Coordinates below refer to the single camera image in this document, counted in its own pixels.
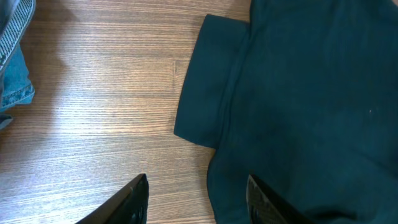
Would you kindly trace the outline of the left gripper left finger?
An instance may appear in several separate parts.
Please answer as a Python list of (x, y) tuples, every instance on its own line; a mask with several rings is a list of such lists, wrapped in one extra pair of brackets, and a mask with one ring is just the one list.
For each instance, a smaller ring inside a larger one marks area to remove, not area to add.
[(139, 174), (76, 224), (146, 224), (149, 183)]

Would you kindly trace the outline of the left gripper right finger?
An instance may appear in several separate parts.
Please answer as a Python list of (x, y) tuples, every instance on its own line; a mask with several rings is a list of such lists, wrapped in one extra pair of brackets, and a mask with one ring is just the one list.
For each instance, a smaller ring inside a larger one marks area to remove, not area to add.
[(251, 224), (313, 224), (256, 175), (249, 175), (246, 201)]

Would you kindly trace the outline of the black t-shirt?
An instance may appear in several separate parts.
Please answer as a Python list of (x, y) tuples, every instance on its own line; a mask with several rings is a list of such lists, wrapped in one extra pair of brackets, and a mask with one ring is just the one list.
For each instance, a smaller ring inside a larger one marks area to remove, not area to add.
[(248, 223), (251, 174), (315, 223), (397, 222), (397, 5), (253, 1), (207, 15), (174, 133), (215, 150), (218, 223)]

